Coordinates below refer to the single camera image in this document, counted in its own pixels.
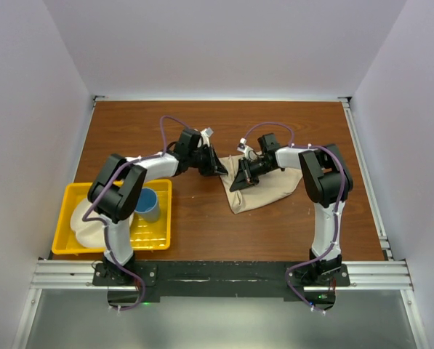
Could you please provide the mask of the beige cloth napkin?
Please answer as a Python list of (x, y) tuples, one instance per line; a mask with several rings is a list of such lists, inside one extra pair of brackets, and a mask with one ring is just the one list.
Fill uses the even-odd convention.
[(227, 169), (228, 174), (220, 177), (230, 210), (233, 214), (258, 209), (290, 196), (302, 179), (300, 169), (288, 168), (284, 171), (277, 169), (260, 176), (260, 182), (250, 188), (230, 192), (230, 187), (236, 178), (238, 160), (242, 156), (228, 156), (220, 158), (220, 162)]

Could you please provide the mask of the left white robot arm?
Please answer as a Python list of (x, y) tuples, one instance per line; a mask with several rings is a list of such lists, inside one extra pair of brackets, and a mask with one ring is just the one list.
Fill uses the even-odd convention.
[(106, 245), (103, 266), (118, 285), (144, 288), (135, 270), (134, 251), (129, 238), (129, 218), (140, 198), (143, 185), (151, 180), (175, 177), (190, 168), (205, 177), (226, 175), (210, 137), (211, 128), (202, 131), (185, 128), (173, 148), (149, 155), (126, 158), (110, 155), (91, 184), (87, 199), (91, 203), (82, 220), (103, 224)]

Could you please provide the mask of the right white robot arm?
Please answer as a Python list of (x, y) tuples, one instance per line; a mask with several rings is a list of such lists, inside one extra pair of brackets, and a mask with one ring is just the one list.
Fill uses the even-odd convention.
[(302, 171), (305, 190), (314, 203), (315, 232), (309, 251), (310, 260), (301, 262), (294, 269), (305, 271), (299, 280), (323, 286), (342, 266), (339, 245), (342, 211), (353, 179), (335, 144), (326, 146), (281, 146), (273, 133), (257, 139), (261, 154), (255, 159), (249, 156), (245, 139), (238, 150), (244, 152), (238, 161), (236, 178), (230, 191), (247, 189), (259, 184), (260, 176), (286, 168)]

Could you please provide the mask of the blue plastic cup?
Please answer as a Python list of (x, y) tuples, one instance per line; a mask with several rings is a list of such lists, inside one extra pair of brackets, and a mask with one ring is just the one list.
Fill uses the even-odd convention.
[(134, 212), (146, 222), (157, 222), (161, 216), (157, 193), (151, 188), (143, 188)]

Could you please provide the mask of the yellow plastic tray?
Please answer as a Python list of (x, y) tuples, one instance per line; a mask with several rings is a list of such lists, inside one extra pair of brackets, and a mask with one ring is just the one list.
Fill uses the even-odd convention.
[[(129, 236), (133, 250), (165, 250), (171, 241), (172, 182), (153, 180), (145, 184), (158, 195), (161, 216), (157, 222), (146, 222), (137, 213), (129, 218)], [(71, 183), (65, 189), (63, 202), (52, 242), (52, 252), (57, 255), (92, 254), (105, 249), (88, 249), (78, 243), (70, 228), (71, 215), (83, 198), (87, 198), (89, 182)]]

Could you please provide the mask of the white divided plate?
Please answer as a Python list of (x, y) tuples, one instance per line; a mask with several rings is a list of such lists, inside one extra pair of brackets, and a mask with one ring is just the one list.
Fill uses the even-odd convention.
[(70, 228), (75, 233), (80, 245), (88, 249), (104, 249), (104, 226), (99, 221), (84, 222), (82, 217), (90, 208), (91, 203), (83, 198), (71, 215)]

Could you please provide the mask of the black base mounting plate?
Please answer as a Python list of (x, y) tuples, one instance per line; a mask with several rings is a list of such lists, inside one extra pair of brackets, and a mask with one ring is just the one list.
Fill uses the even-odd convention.
[(159, 302), (163, 297), (249, 297), (307, 300), (329, 310), (336, 291), (350, 285), (346, 265), (321, 274), (315, 266), (296, 268), (294, 262), (143, 260), (134, 264), (141, 281), (108, 261), (95, 263), (93, 269), (92, 283), (108, 287), (111, 305), (131, 305), (137, 299)]

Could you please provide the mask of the aluminium table frame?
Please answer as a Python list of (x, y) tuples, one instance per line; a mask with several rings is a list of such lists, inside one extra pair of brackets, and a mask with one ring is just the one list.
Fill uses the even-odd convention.
[[(391, 272), (372, 192), (363, 179), (358, 144), (340, 101), (113, 101), (97, 103), (75, 176), (89, 180), (108, 151), (154, 150), (158, 120), (167, 135), (184, 121), (211, 127), (217, 150), (233, 153), (239, 138), (268, 131), (298, 143), (337, 143), (354, 177), (341, 246), (354, 266)], [(219, 180), (187, 174), (174, 181), (172, 244), (154, 258), (259, 260), (304, 258), (313, 237), (313, 211), (296, 192), (264, 209), (234, 215)], [(338, 293), (328, 315), (280, 299), (169, 297), (117, 312), (106, 293), (87, 285), (32, 289), (15, 340), (17, 348), (415, 348), (411, 291), (393, 283), (357, 284)]]

